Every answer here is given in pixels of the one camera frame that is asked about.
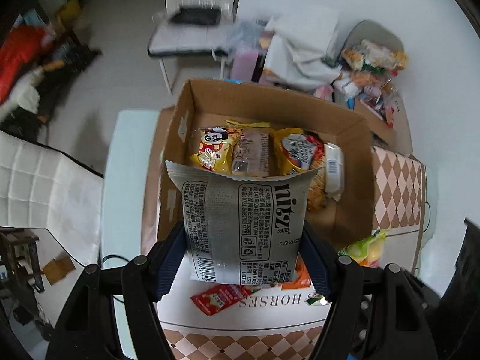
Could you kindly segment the yellow panda snack packet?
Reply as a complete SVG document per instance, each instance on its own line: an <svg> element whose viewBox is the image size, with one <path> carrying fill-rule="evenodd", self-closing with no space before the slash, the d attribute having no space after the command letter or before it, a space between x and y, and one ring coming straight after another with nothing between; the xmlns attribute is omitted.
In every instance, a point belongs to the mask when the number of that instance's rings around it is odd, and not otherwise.
<svg viewBox="0 0 480 360"><path fill-rule="evenodd" d="M234 127L201 128L198 150L190 156L193 164L210 172L232 173L233 152L242 130Z"/></svg>

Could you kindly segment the red plastic bag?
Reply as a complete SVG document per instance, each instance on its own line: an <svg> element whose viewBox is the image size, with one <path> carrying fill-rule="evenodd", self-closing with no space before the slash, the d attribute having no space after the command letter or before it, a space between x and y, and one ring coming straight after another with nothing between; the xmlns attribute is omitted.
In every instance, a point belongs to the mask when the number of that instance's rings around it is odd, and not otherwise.
<svg viewBox="0 0 480 360"><path fill-rule="evenodd" d="M7 100L22 69L46 49L42 44L46 35L42 27L24 24L8 33L1 47L1 103Z"/></svg>

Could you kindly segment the grey white nitz snack packet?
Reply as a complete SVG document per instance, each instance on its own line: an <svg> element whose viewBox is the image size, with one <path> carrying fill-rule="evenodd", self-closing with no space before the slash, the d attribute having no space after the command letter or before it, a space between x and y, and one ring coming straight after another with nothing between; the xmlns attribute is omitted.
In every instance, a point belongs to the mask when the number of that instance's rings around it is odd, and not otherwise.
<svg viewBox="0 0 480 360"><path fill-rule="evenodd" d="M191 279L241 285L292 280L314 171L253 178L172 161L166 168L181 192Z"/></svg>

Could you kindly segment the orange noodle packet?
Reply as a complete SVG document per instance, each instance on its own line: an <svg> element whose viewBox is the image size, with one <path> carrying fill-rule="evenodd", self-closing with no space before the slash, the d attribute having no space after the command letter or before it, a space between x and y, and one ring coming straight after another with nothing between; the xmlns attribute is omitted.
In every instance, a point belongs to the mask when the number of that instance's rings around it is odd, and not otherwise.
<svg viewBox="0 0 480 360"><path fill-rule="evenodd" d="M279 176L316 170L307 192L307 210L320 210L327 199L324 141L317 133L298 127L276 130L271 138Z"/></svg>

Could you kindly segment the small white green snack packet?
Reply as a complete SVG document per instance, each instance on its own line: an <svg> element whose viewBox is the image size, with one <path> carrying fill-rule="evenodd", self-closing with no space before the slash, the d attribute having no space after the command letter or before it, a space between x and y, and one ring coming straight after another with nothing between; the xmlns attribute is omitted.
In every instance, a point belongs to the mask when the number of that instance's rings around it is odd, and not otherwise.
<svg viewBox="0 0 480 360"><path fill-rule="evenodd" d="M328 306L329 301L324 295L317 292L311 292L305 301L309 306Z"/></svg>

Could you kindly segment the beige bread packet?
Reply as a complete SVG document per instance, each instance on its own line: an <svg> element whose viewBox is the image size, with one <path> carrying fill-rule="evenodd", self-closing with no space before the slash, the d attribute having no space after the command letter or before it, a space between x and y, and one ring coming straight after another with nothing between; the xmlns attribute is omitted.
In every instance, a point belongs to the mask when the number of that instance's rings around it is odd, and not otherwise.
<svg viewBox="0 0 480 360"><path fill-rule="evenodd" d="M233 150L232 174L244 177L270 176L269 128L247 127Z"/></svg>

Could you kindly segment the white cloth bag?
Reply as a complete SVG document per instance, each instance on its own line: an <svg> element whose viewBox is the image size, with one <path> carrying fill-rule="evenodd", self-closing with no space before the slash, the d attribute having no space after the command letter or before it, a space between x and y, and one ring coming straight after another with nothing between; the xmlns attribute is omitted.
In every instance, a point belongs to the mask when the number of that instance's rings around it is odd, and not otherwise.
<svg viewBox="0 0 480 360"><path fill-rule="evenodd" d="M266 26L272 33L264 61L266 79L303 91L337 79L338 22L338 12L323 6L273 16Z"/></svg>

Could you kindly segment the pile of snacks on chair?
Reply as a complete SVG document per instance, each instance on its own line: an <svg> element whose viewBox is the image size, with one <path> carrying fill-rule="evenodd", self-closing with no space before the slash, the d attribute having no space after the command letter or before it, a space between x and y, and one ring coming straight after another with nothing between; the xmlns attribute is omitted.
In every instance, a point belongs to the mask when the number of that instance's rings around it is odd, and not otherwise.
<svg viewBox="0 0 480 360"><path fill-rule="evenodd" d="M387 98L396 91L393 79L407 64L400 38L377 22L363 20L349 33L339 52L339 76L317 87L313 96L350 110L365 110L392 129L395 108Z"/></svg>

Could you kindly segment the red long snack packet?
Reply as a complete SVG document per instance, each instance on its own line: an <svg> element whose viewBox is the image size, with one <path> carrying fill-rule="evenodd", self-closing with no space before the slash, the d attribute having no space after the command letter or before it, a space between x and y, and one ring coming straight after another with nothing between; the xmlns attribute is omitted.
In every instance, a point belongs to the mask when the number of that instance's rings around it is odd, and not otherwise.
<svg viewBox="0 0 480 360"><path fill-rule="evenodd" d="M214 316L260 291L259 287L240 284L216 284L193 295L190 300L206 316Z"/></svg>

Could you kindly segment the colourful candy bag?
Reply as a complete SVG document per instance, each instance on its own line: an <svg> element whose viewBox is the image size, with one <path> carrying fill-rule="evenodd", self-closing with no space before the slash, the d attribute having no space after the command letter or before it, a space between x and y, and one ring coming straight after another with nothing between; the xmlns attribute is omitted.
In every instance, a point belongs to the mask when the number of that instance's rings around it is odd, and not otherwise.
<svg viewBox="0 0 480 360"><path fill-rule="evenodd" d="M386 243L386 230L376 230L369 237L338 251L353 259L362 267L377 268L383 255Z"/></svg>

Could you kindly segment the cardboard box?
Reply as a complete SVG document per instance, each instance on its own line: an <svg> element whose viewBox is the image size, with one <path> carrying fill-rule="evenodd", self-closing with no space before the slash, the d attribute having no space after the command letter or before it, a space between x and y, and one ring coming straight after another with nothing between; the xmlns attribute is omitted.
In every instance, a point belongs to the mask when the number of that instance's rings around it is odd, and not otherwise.
<svg viewBox="0 0 480 360"><path fill-rule="evenodd" d="M367 120L299 92L223 80L188 80L154 123L141 242L148 250L182 217L182 195L166 162L257 179L316 170L307 221L344 246L374 223L374 171Z"/></svg>

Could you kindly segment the white chair with black item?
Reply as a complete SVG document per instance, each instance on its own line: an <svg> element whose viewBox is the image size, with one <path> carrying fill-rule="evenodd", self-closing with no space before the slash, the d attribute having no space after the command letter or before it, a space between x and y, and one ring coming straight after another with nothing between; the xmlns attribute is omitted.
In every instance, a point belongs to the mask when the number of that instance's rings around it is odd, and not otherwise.
<svg viewBox="0 0 480 360"><path fill-rule="evenodd" d="M210 55L220 63L220 77L224 78L234 3L235 0L165 0L165 12L151 36L147 53L159 61L169 93L173 91L173 79L165 64L168 58Z"/></svg>

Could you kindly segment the orange snack packet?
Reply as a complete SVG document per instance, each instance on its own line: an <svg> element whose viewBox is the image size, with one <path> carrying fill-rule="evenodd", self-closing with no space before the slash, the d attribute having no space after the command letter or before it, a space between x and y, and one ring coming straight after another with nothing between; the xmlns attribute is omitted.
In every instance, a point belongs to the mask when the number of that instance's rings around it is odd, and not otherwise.
<svg viewBox="0 0 480 360"><path fill-rule="evenodd" d="M295 274L292 281L283 283L281 285L281 290L296 290L296 289L307 289L312 285L310 275L304 263L304 260L298 255L296 264L295 264Z"/></svg>

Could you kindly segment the white barcode packet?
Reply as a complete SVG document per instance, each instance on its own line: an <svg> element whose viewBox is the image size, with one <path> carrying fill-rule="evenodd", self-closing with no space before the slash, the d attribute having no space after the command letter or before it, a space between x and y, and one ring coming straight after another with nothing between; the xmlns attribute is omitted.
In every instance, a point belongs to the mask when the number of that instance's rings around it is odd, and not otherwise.
<svg viewBox="0 0 480 360"><path fill-rule="evenodd" d="M325 194L339 202L345 185L344 155L335 144L325 144Z"/></svg>

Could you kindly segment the white tufted chair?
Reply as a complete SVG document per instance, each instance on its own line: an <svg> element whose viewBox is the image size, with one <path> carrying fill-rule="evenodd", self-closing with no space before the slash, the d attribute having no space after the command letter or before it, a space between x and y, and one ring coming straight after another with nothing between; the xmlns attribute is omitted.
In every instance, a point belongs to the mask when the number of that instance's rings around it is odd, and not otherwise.
<svg viewBox="0 0 480 360"><path fill-rule="evenodd" d="M1 133L1 225L44 228L86 266L98 261L103 178L57 150Z"/></svg>

